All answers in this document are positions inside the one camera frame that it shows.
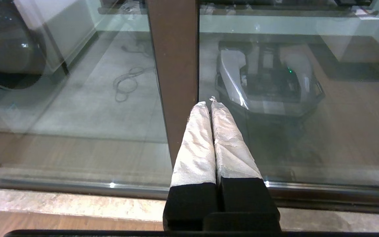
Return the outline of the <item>brown framed fixed glass panel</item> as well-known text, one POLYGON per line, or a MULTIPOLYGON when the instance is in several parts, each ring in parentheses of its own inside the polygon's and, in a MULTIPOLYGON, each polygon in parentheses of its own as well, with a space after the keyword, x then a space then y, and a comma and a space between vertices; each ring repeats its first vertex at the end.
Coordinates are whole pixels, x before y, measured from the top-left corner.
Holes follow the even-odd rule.
POLYGON ((71 65, 0 89, 0 189, 166 198, 198 98, 198 1, 100 3, 71 65))

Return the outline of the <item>brown framed sliding glass door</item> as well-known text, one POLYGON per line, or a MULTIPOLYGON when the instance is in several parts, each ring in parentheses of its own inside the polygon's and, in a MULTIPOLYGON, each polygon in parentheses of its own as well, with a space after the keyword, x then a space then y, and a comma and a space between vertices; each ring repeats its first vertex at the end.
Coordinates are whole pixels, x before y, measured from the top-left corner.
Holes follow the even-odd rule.
MULTIPOLYGON (((204 6, 379 11, 370 6, 204 6)), ((379 205, 379 14, 199 15, 198 101, 233 115, 275 198, 379 205)))

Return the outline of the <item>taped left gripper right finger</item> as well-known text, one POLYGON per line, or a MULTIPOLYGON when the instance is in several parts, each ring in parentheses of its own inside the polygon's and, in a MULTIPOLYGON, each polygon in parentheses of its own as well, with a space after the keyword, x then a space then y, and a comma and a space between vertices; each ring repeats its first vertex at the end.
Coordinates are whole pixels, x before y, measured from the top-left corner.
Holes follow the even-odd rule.
POLYGON ((229 109, 211 98, 217 178, 225 212, 279 213, 229 109))

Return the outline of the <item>door floor track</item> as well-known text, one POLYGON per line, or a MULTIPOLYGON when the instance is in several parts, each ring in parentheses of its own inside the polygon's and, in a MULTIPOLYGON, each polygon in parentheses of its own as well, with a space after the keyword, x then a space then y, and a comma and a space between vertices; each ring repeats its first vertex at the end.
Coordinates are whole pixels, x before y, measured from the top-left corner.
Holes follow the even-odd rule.
MULTIPOLYGON (((377 204, 276 198, 279 208, 379 214, 377 204)), ((0 189, 0 211, 158 221, 164 200, 0 189)))

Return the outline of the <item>large black rounded object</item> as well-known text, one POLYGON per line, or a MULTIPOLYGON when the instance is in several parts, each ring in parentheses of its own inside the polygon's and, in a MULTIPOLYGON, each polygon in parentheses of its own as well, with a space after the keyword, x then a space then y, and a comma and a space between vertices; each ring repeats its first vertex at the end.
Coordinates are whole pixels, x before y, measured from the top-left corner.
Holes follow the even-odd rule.
POLYGON ((27 27, 13 0, 0 0, 0 89, 31 87, 45 68, 44 41, 27 27))

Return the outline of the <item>grey stone railing sill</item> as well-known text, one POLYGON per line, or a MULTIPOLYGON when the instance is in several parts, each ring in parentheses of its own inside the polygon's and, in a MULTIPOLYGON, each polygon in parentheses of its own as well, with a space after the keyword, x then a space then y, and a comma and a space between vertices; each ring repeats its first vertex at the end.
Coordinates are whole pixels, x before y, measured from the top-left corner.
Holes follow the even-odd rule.
POLYGON ((379 14, 378 10, 364 8, 339 9, 339 10, 293 10, 293 9, 252 9, 232 8, 226 6, 220 9, 218 6, 204 5, 199 15, 249 15, 249 16, 300 16, 300 17, 374 17, 379 14))

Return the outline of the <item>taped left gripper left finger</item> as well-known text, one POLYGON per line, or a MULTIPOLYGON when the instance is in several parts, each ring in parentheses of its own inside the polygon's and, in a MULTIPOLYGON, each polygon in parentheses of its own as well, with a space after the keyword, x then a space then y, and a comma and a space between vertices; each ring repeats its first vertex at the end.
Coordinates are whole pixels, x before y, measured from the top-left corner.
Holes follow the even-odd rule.
POLYGON ((191 109, 164 206, 165 231, 201 231, 218 211, 216 160, 206 102, 191 109))

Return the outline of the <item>black metal balcony railing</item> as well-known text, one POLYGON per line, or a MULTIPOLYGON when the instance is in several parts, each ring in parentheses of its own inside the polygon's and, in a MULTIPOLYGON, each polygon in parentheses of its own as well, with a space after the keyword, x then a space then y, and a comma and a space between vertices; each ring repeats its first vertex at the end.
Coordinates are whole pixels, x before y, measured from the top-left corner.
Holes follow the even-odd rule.
POLYGON ((373 0, 201 0, 202 3, 250 6, 370 6, 373 0))

